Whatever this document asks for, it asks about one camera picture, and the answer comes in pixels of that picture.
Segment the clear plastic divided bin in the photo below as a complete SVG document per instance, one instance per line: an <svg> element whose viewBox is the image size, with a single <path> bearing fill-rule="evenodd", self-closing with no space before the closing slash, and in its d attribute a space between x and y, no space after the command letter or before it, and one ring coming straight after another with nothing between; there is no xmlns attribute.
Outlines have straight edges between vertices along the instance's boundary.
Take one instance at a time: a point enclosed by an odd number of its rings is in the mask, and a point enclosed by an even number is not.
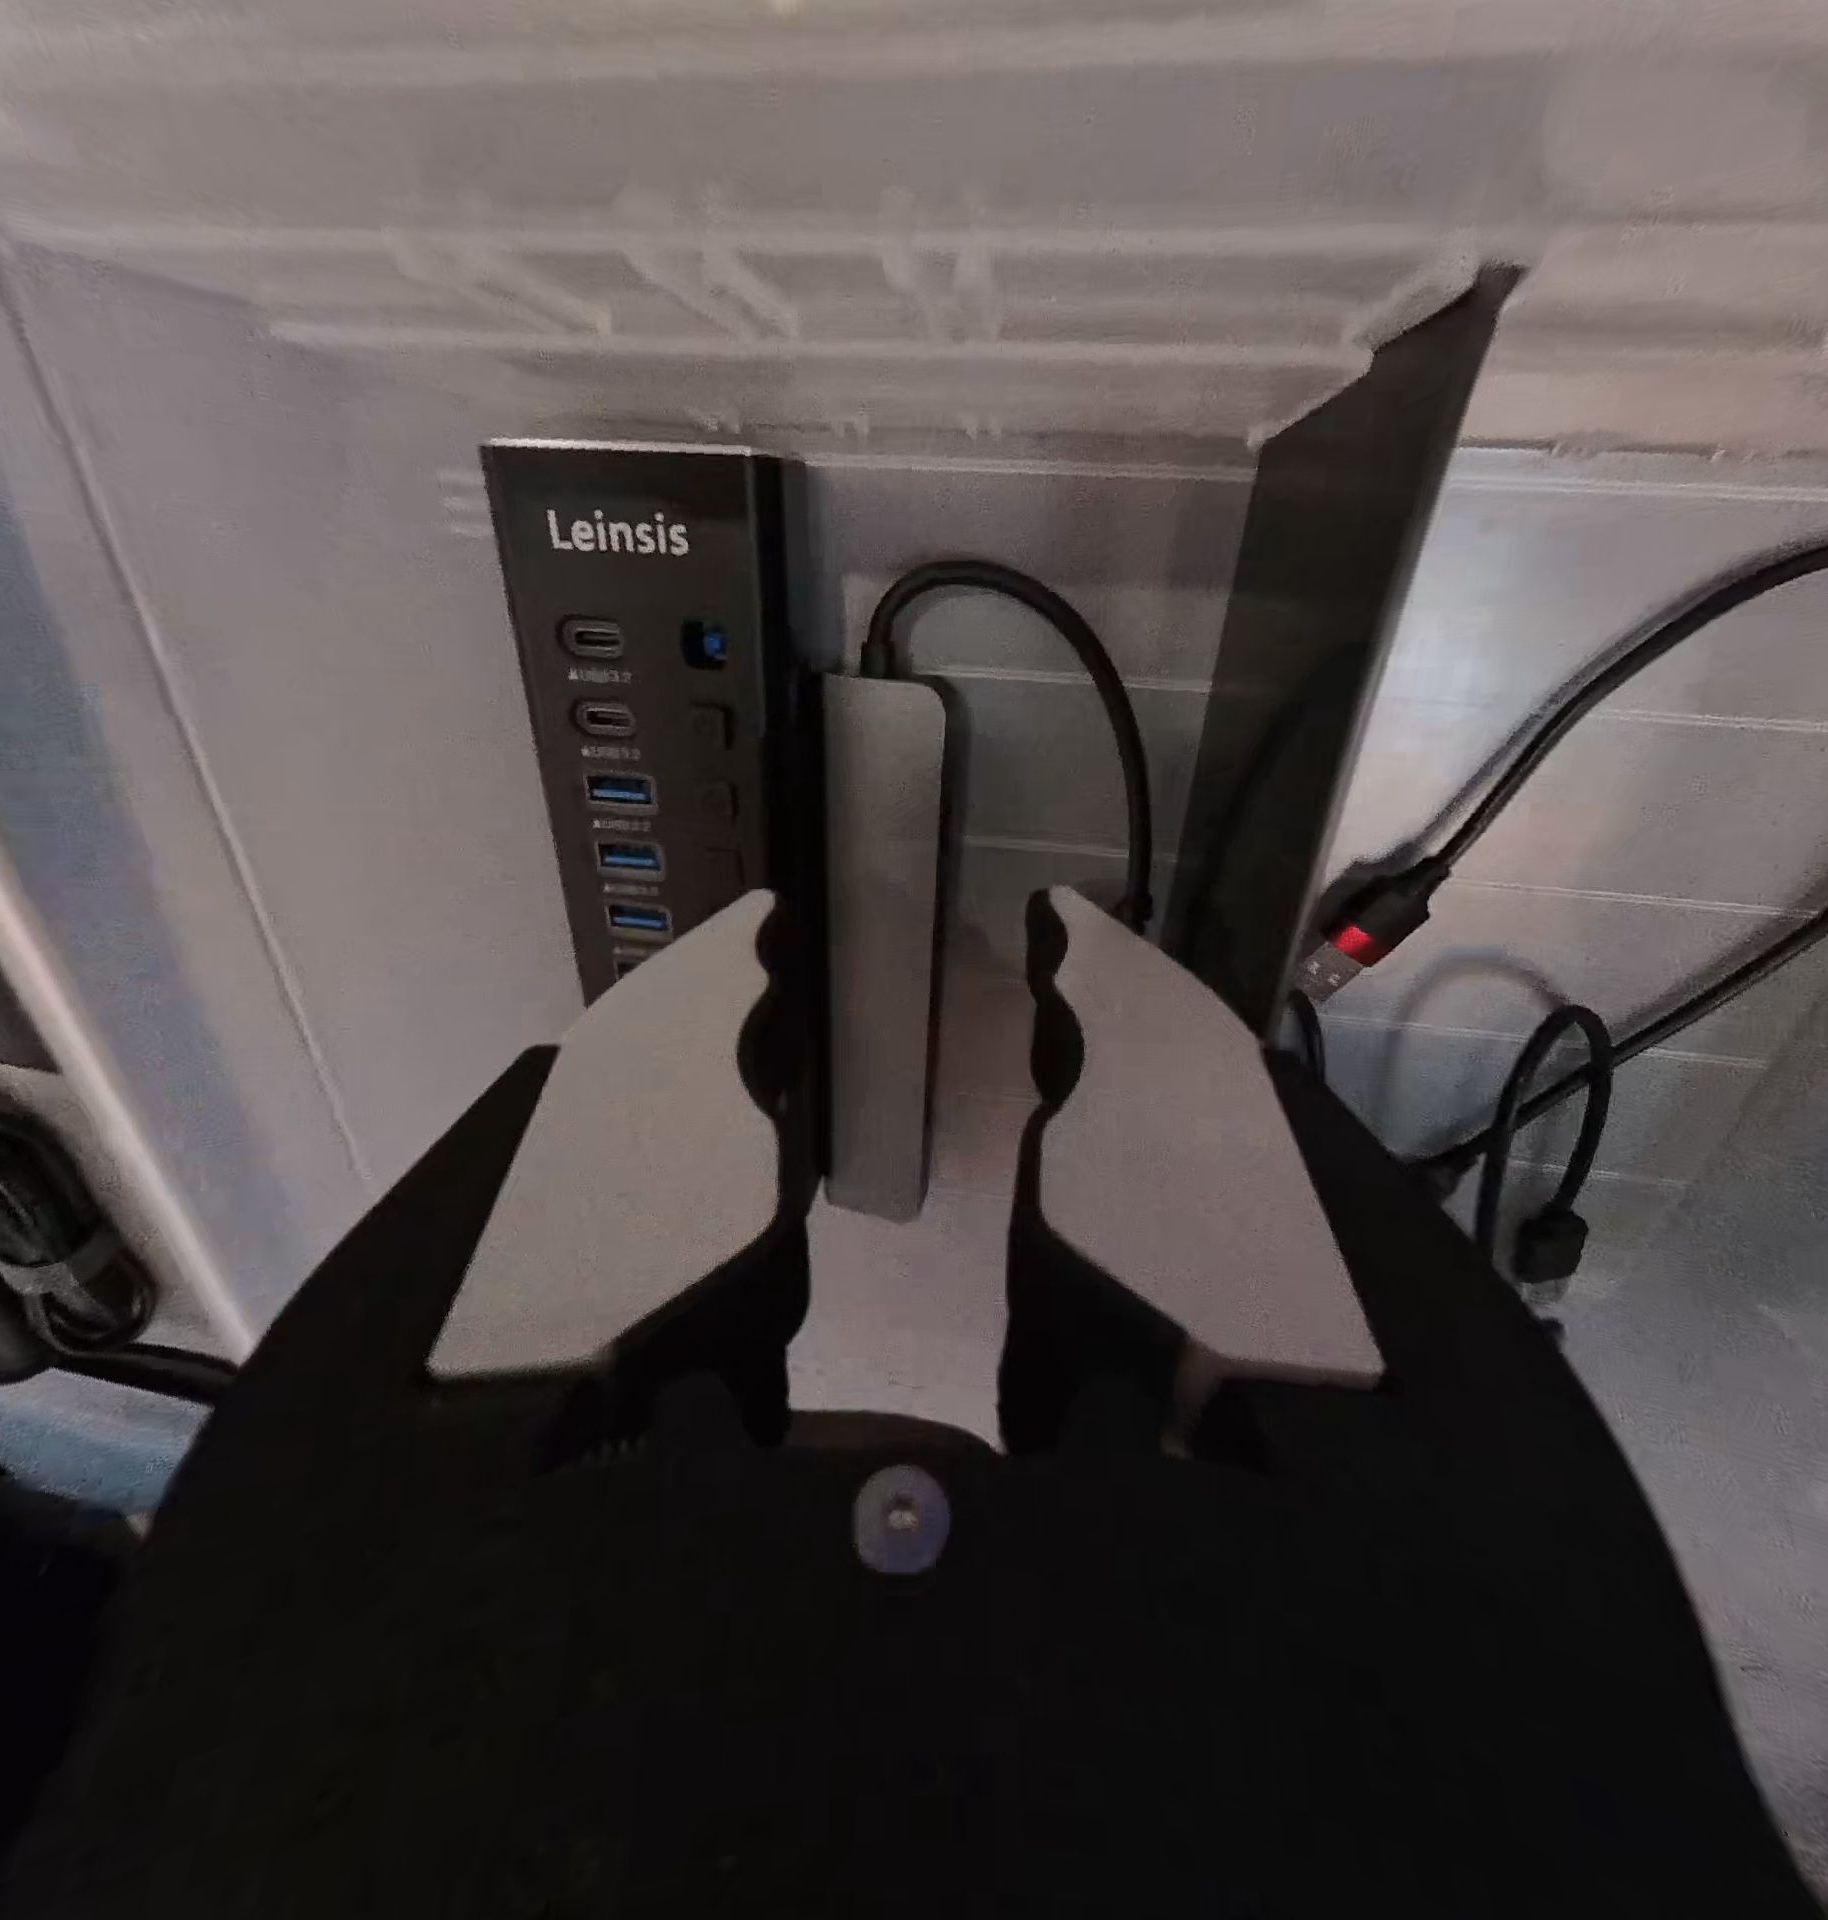
<svg viewBox="0 0 1828 1920"><path fill-rule="evenodd" d="M176 1307L246 1344L565 1015L476 449L804 469L814 661L932 554L1074 599L1139 709L1155 927L1367 504L1295 430L1521 264L1310 872L1474 820L1515 742L1828 539L1828 3L0 3L0 937ZM1116 751L987 593L952 706L928 1211L828 1211L805 1380L993 1412L1023 901L1123 875ZM1578 723L1322 1006L1397 1151L1531 1028L1621 1035L1828 904L1828 567ZM1828 937L1617 1070L1572 1340L1828 1898Z"/></svg>

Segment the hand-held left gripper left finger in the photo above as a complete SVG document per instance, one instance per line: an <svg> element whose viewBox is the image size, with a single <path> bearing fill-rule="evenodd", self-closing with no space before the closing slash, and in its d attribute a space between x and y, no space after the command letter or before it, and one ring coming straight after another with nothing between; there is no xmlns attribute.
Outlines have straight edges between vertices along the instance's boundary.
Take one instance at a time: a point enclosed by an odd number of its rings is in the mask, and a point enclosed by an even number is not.
<svg viewBox="0 0 1828 1920"><path fill-rule="evenodd" d="M749 1436L779 1442L808 1203L805 964L779 895L752 889L568 1028L428 1371L583 1376L600 1435L717 1380Z"/></svg>

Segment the large black multi-port USB hub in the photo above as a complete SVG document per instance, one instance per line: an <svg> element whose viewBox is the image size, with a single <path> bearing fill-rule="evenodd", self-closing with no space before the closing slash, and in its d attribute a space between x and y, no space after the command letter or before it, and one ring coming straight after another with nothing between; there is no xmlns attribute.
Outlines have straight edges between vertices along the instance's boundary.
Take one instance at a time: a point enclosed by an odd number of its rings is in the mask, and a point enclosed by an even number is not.
<svg viewBox="0 0 1828 1920"><path fill-rule="evenodd" d="M583 999L775 891L805 1038L785 1141L822 1178L827 731L788 602L798 469L588 437L492 437L480 466Z"/></svg>

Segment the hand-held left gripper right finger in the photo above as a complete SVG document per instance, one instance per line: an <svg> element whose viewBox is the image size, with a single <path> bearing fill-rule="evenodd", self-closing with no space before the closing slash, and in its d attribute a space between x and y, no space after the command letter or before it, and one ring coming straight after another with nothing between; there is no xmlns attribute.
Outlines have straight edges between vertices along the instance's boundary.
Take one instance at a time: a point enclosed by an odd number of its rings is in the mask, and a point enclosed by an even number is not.
<svg viewBox="0 0 1828 1920"><path fill-rule="evenodd" d="M1126 1393L1183 1451L1237 1382L1378 1389L1384 1353L1264 1042L1071 885L1030 895L1026 937L1006 1448L1053 1448L1088 1389Z"/></svg>

